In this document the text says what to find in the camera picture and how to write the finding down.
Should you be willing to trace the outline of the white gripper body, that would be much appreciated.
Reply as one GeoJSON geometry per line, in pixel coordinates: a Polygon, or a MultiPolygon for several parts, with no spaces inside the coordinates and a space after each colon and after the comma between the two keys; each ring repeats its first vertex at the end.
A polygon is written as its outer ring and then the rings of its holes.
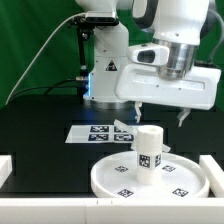
{"type": "Polygon", "coordinates": [[[166,79],[155,67],[127,64],[118,74],[115,94],[122,100],[209,110],[220,77],[219,69],[194,66],[184,78],[166,79]]]}

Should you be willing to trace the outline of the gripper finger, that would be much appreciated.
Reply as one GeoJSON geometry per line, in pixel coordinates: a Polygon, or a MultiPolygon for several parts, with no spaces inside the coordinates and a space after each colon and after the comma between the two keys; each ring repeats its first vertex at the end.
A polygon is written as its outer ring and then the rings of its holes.
{"type": "Polygon", "coordinates": [[[179,126],[179,127],[182,126],[184,120],[188,117],[188,115],[190,114],[190,112],[191,112],[191,109],[190,109],[190,108],[183,108],[183,109],[181,110],[181,112],[180,112],[179,115],[177,116],[178,121],[179,121],[179,123],[178,123],[178,126],[179,126]]]}
{"type": "Polygon", "coordinates": [[[134,104],[134,108],[135,108],[135,112],[136,112],[136,122],[140,122],[142,113],[141,113],[141,107],[142,107],[142,102],[135,102],[134,104]]]}

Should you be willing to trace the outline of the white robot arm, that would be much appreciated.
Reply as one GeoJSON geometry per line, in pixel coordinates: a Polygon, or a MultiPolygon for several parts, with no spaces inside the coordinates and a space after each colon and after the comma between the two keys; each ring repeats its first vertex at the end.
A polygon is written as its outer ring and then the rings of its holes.
{"type": "Polygon", "coordinates": [[[75,0],[95,26],[94,68],[84,102],[101,108],[135,103],[213,107],[221,71],[199,67],[200,37],[216,16],[215,0],[75,0]]]}

